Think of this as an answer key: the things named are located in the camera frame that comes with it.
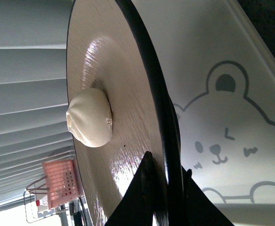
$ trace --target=cartoon bear drawing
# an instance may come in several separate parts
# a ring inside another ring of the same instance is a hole
[[[213,203],[275,204],[275,122],[248,98],[246,70],[220,62],[206,89],[174,104],[183,167]]]

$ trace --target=pink basket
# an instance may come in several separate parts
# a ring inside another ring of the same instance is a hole
[[[74,200],[79,196],[72,160],[44,162],[42,167],[48,188],[49,209]]]

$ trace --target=white dough ball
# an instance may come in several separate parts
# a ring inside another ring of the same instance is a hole
[[[100,147],[113,135],[113,119],[105,93],[99,89],[81,90],[66,112],[67,128],[88,147]]]

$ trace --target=bear eye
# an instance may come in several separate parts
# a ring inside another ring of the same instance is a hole
[[[195,148],[196,148],[197,152],[199,152],[199,153],[203,152],[203,146],[202,146],[202,144],[199,141],[195,142]]]

